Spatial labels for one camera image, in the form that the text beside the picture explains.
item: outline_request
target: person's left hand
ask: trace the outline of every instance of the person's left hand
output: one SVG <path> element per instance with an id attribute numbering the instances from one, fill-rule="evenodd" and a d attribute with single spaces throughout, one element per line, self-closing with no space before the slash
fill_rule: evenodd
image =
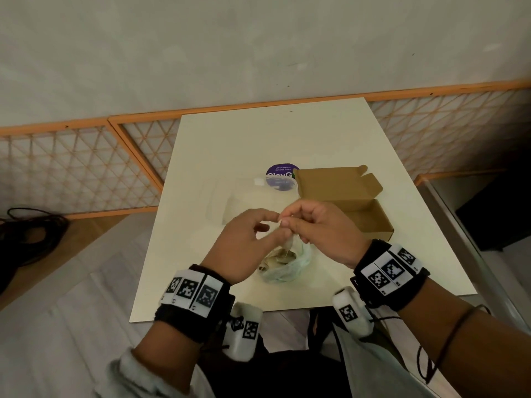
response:
<path id="1" fill-rule="evenodd" d="M 262 208 L 239 214 L 225 225 L 201 265 L 216 271 L 231 285 L 244 281 L 273 248 L 283 245 L 292 236 L 289 229 L 278 228 L 256 239 L 256 232 L 269 230 L 269 225 L 260 222 L 277 222 L 278 215 Z"/>

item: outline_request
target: plastic bag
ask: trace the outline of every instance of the plastic bag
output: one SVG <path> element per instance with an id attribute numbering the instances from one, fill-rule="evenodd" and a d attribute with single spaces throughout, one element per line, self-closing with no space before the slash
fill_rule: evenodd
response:
<path id="1" fill-rule="evenodd" d="M 274 266 L 270 265 L 273 262 L 272 258 L 274 259 L 276 256 L 278 256 L 276 261 L 283 261 L 283 256 L 287 251 L 282 247 L 275 248 L 266 256 L 258 269 L 260 276 L 265 282 L 280 283 L 293 281 L 300 276 L 302 270 L 308 266 L 312 259 L 312 248 L 309 244 L 302 243 L 301 238 L 297 235 L 293 236 L 293 243 L 289 252 L 295 255 L 295 259 L 287 264 L 276 263 Z"/>

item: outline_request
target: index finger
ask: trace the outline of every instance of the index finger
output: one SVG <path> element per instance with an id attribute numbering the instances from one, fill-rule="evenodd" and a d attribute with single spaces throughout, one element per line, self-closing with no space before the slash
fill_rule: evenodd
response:
<path id="1" fill-rule="evenodd" d="M 278 212 L 269 211 L 265 208 L 257 208 L 253 210 L 247 210 L 240 214 L 241 217 L 249 221 L 253 226 L 265 221 L 265 222 L 278 222 Z"/>
<path id="2" fill-rule="evenodd" d="M 312 215 L 315 209 L 322 205 L 321 202 L 315 200 L 296 200 L 294 203 L 289 204 L 279 215 L 279 219 L 287 216 L 295 215 L 298 212 L 303 214 Z"/>

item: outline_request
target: person's right arm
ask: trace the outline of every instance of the person's right arm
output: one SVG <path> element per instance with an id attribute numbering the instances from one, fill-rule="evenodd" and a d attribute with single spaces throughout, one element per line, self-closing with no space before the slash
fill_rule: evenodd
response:
<path id="1" fill-rule="evenodd" d="M 298 200 L 280 218 L 282 227 L 352 269 L 370 245 L 355 224 L 329 203 Z M 470 308 L 427 279 L 398 314 L 435 361 L 456 322 Z M 457 332 L 440 371 L 462 396 L 531 396 L 531 336 L 476 310 Z"/>

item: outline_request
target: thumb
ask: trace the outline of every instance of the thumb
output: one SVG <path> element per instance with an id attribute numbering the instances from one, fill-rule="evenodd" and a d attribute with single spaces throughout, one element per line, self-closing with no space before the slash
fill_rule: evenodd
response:
<path id="1" fill-rule="evenodd" d="M 304 219 L 289 216 L 287 218 L 282 218 L 280 226 L 287 227 L 293 233 L 298 234 L 301 238 L 305 238 L 309 241 L 312 241 L 316 230 L 315 227 L 317 225 L 315 223 L 309 223 Z"/>
<path id="2" fill-rule="evenodd" d="M 264 251 L 264 255 L 269 254 L 277 246 L 282 246 L 288 239 L 293 236 L 289 229 L 278 228 L 268 234 L 266 237 L 257 240 L 256 242 Z"/>

